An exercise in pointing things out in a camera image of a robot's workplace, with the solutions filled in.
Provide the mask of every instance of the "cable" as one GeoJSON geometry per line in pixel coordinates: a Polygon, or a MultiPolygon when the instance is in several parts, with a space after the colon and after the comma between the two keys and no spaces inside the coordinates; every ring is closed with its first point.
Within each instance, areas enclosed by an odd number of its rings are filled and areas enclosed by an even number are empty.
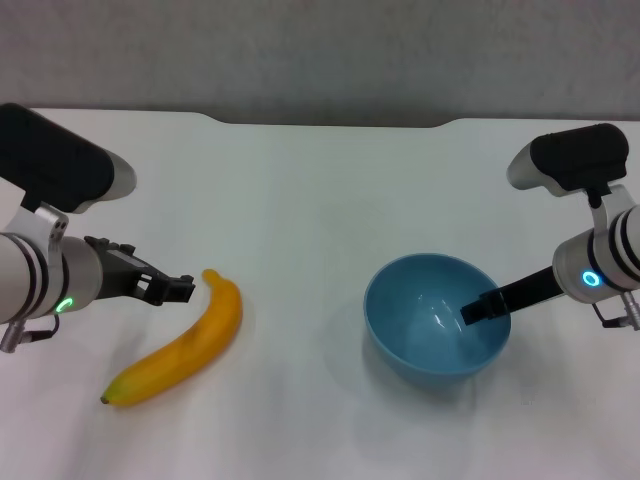
{"type": "Polygon", "coordinates": [[[602,313],[600,313],[600,309],[595,303],[592,303],[591,306],[595,310],[596,315],[598,315],[598,318],[602,322],[602,326],[604,328],[620,328],[620,327],[627,326],[627,324],[625,323],[625,320],[627,319],[626,317],[618,317],[618,318],[612,318],[611,320],[607,320],[602,316],[602,313]]]}
{"type": "Polygon", "coordinates": [[[30,330],[22,334],[20,343],[33,343],[41,340],[48,340],[53,337],[60,328],[60,317],[56,314],[53,316],[55,322],[53,330],[30,330]]]}

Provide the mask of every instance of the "blue led light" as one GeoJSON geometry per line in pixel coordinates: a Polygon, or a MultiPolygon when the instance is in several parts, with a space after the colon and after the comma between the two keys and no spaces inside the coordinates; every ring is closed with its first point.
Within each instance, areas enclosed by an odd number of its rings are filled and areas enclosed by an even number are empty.
{"type": "Polygon", "coordinates": [[[587,270],[582,274],[582,281],[592,288],[598,287],[602,283],[598,274],[591,270],[587,270]]]}

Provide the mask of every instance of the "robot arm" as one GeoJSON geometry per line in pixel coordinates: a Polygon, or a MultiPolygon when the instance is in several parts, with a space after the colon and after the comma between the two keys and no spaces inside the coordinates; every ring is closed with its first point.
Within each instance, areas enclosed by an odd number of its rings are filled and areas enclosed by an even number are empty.
{"type": "Polygon", "coordinates": [[[134,257],[133,246],[65,236],[67,213],[134,190],[135,172],[117,155],[7,104],[0,106],[0,176],[25,191],[0,232],[0,323],[9,323],[1,351],[40,339],[25,332],[28,319],[80,310],[96,299],[189,301],[192,277],[164,275],[134,257]]]}
{"type": "Polygon", "coordinates": [[[559,295],[589,303],[606,328],[640,330],[640,210],[622,185],[629,145],[613,125],[601,124],[538,137],[509,165],[519,190],[545,187],[555,196],[584,191],[594,228],[562,243],[553,264],[510,285],[486,292],[461,310],[467,325],[495,318],[559,295]],[[605,320],[596,303],[620,296],[627,315],[605,320]]]}

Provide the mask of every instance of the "gray wall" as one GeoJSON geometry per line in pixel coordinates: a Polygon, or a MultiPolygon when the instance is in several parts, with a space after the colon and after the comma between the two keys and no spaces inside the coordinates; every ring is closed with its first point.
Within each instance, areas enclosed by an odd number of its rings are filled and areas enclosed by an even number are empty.
{"type": "Polygon", "coordinates": [[[0,101],[229,122],[640,117],[637,0],[0,0],[0,101]]]}

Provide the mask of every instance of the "black stripe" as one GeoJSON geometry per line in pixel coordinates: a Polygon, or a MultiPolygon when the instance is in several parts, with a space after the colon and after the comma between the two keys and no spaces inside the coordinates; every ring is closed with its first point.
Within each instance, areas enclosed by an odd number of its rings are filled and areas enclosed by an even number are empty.
{"type": "Polygon", "coordinates": [[[67,296],[67,291],[69,290],[69,265],[67,265],[67,259],[64,257],[64,253],[61,252],[60,255],[62,256],[62,290],[60,290],[60,296],[58,297],[58,300],[56,300],[56,303],[53,304],[53,307],[51,307],[43,317],[45,315],[53,315],[55,313],[55,308],[60,305],[62,300],[64,300],[67,296]]]}
{"type": "Polygon", "coordinates": [[[606,277],[606,275],[602,273],[602,270],[600,270],[600,266],[598,265],[596,256],[593,253],[593,230],[591,230],[591,233],[589,234],[589,244],[587,245],[587,257],[589,258],[589,263],[591,264],[591,268],[593,268],[593,271],[596,272],[600,276],[600,278],[602,278],[602,281],[604,282],[605,285],[607,285],[609,288],[613,288],[614,290],[618,290],[619,292],[628,292],[628,290],[616,285],[611,280],[609,280],[606,277]]]}
{"type": "Polygon", "coordinates": [[[14,320],[18,320],[24,316],[25,312],[27,311],[27,308],[29,308],[29,305],[31,305],[31,302],[33,301],[33,297],[36,294],[36,280],[35,280],[36,266],[33,263],[33,259],[31,258],[29,251],[25,248],[24,245],[22,245],[22,243],[20,242],[20,240],[18,240],[17,237],[15,237],[11,233],[2,233],[0,235],[4,235],[13,243],[16,244],[16,246],[22,252],[22,255],[24,255],[24,258],[27,261],[27,268],[29,269],[29,291],[27,292],[27,298],[24,301],[24,304],[22,305],[20,310],[18,310],[18,313],[16,313],[13,317],[7,320],[8,322],[13,322],[14,320]]]}
{"type": "Polygon", "coordinates": [[[27,243],[33,249],[36,257],[38,258],[38,263],[40,264],[40,271],[42,272],[42,285],[40,287],[40,295],[38,295],[38,299],[36,300],[36,303],[33,304],[33,307],[31,307],[31,310],[27,312],[28,317],[40,307],[42,301],[44,300],[44,296],[47,294],[47,290],[49,290],[49,266],[47,265],[47,261],[45,260],[44,255],[42,254],[40,249],[33,244],[33,242],[31,242],[27,238],[16,235],[15,233],[12,233],[11,235],[27,243]]]}
{"type": "Polygon", "coordinates": [[[622,237],[622,246],[624,247],[624,251],[633,263],[633,266],[640,270],[640,260],[636,256],[633,248],[631,248],[631,242],[629,242],[629,236],[627,235],[627,220],[629,219],[629,214],[631,210],[624,214],[622,217],[622,225],[620,225],[620,236],[622,237]]]}
{"type": "Polygon", "coordinates": [[[634,273],[633,270],[631,270],[627,266],[627,264],[624,263],[624,260],[622,259],[622,257],[620,256],[620,252],[618,251],[618,245],[616,243],[616,227],[618,226],[618,220],[620,220],[621,216],[622,214],[618,215],[609,227],[609,250],[611,250],[611,255],[618,264],[618,267],[620,267],[620,270],[622,270],[625,275],[634,279],[636,282],[640,282],[640,275],[634,273]]]}

